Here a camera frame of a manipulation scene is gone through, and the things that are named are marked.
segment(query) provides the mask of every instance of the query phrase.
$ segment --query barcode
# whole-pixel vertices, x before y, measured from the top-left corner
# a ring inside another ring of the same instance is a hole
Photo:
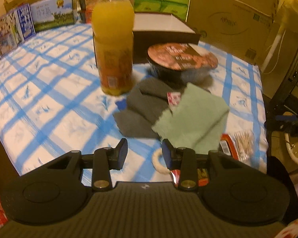
[[[116,77],[107,77],[109,88],[117,88],[117,78]]]
[[[254,60],[255,57],[256,57],[256,51],[253,50],[253,49],[248,49],[248,50],[246,51],[246,53],[245,53],[245,57]]]
[[[229,150],[229,147],[227,145],[227,142],[225,140],[221,140],[220,141],[220,145],[221,145],[221,148],[222,148],[222,151],[224,154],[230,156],[231,155],[231,152]]]

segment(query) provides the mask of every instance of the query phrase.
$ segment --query white ring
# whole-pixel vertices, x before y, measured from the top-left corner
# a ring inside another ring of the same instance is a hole
[[[157,172],[163,174],[163,175],[168,175],[170,174],[170,170],[163,165],[160,164],[159,162],[159,157],[162,156],[162,149],[159,148],[152,154],[152,164],[153,167],[156,169]]]
[[[294,155],[294,152],[289,142],[289,134],[286,132],[285,132],[285,140],[286,140],[286,148],[287,148],[288,154],[290,155],[291,159],[298,165],[298,158],[295,157]]]

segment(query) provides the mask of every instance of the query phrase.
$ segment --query instant noodle cup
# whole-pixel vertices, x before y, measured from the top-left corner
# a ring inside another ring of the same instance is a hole
[[[149,47],[148,62],[154,77],[177,84],[201,83],[218,59],[194,44],[167,43]]]

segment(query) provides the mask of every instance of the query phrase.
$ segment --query orange juice bottle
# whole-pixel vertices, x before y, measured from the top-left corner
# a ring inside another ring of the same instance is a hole
[[[134,9],[129,0],[99,0],[91,17],[102,90],[118,96],[132,88]]]

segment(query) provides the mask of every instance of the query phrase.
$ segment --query bottle label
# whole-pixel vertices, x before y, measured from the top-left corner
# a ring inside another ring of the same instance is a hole
[[[102,87],[119,89],[131,85],[132,50],[106,50],[96,54]]]

